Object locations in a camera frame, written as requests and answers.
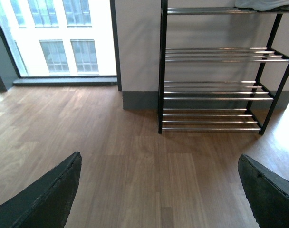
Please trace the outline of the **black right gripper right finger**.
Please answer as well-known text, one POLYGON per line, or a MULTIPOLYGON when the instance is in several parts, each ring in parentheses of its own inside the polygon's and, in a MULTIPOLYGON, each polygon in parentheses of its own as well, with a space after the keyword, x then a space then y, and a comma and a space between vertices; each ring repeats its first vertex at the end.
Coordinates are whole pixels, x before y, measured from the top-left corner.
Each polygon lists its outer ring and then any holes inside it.
POLYGON ((238 173, 253 216, 261 228, 289 228, 289 181, 246 154, 238 173))

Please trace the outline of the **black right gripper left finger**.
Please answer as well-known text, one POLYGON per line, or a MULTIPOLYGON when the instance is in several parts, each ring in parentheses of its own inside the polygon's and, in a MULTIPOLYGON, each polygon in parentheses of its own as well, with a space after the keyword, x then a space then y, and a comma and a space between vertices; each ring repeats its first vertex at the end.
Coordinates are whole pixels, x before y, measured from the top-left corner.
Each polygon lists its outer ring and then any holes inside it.
POLYGON ((81 174, 80 152, 0 205, 0 228, 63 228, 69 217, 81 174))

